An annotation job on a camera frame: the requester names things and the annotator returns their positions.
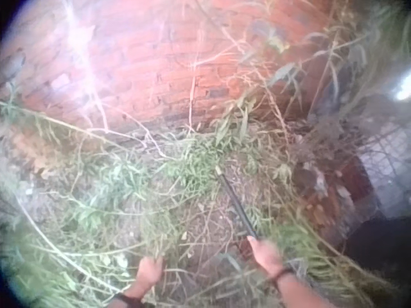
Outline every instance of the overgrown vegetation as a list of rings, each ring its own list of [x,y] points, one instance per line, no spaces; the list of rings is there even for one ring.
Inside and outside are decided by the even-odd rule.
[[[349,53],[345,48],[359,40],[347,38],[350,27],[328,30],[307,38],[329,44],[306,61],[328,56],[323,77],[333,80],[337,96],[342,90],[338,66]],[[287,46],[269,33],[267,45],[283,52]],[[235,77],[249,88],[201,132],[191,125],[148,131],[136,121],[136,132],[102,134],[25,110],[14,98],[0,103],[3,124],[35,131],[53,148],[46,159],[58,162],[53,172],[38,168],[40,179],[33,180],[30,193],[19,185],[20,178],[0,179],[7,207],[14,209],[5,216],[2,266],[22,296],[39,307],[101,307],[133,281],[143,255],[164,255],[164,278],[148,302],[160,307],[280,307],[264,276],[237,249],[245,232],[216,180],[214,169],[220,166],[256,230],[279,243],[301,278],[337,304],[372,305],[362,287],[384,283],[313,231],[293,188],[297,159],[289,145],[300,136],[284,120],[270,88],[285,80],[286,88],[294,90],[285,113],[295,101],[301,104],[303,63],[286,64],[264,78],[256,69],[267,68],[258,62],[259,53],[237,47],[250,71]],[[261,101],[259,91],[264,92]],[[275,121],[261,123],[254,117],[264,104]],[[2,151],[10,159],[13,147],[13,134],[5,134]],[[43,209],[30,207],[32,202]]]

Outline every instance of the person's left hand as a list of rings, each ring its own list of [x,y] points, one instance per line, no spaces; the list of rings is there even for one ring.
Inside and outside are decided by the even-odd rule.
[[[149,290],[160,281],[163,269],[163,258],[157,260],[143,257],[139,264],[136,280],[124,291],[124,295],[131,298],[142,299]]]

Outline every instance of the bracelet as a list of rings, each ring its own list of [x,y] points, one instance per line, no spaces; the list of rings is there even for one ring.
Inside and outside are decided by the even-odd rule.
[[[271,278],[271,281],[272,281],[274,287],[277,289],[277,291],[280,291],[279,288],[278,288],[278,282],[279,282],[280,278],[282,278],[283,276],[285,276],[287,274],[294,274],[294,270],[291,269],[291,268],[283,268],[276,276]]]
[[[141,301],[138,298],[125,296],[123,293],[117,293],[113,296],[113,298],[115,298],[116,300],[121,300],[123,303],[127,304],[127,307],[129,308],[141,306]]]

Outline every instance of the hand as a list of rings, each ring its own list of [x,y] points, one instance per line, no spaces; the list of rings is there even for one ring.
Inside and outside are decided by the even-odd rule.
[[[143,257],[139,263],[136,280],[124,291],[124,295],[131,298],[142,299],[149,290],[160,281],[163,269],[163,258],[157,260]]]
[[[276,276],[283,268],[278,248],[269,241],[257,241],[252,236],[247,236],[256,262],[268,273],[268,277]]]

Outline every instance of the metal rod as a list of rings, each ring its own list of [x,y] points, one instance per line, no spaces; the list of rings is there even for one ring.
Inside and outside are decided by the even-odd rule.
[[[237,214],[239,215],[239,217],[241,218],[241,221],[245,225],[245,228],[247,229],[247,232],[253,238],[258,239],[258,235],[257,235],[256,231],[254,230],[254,228],[252,227],[251,222],[250,222],[249,218],[247,217],[247,215],[244,211],[244,208],[241,205],[240,200],[238,199],[238,197],[237,197],[236,193],[234,192],[234,190],[232,189],[229,181],[227,180],[227,178],[225,177],[225,175],[222,173],[221,169],[218,166],[216,167],[216,172],[217,172],[218,177],[220,178],[220,181],[221,181],[223,187],[225,188],[228,195],[230,196],[230,199],[231,199],[231,201],[234,205],[234,208],[236,209]]]

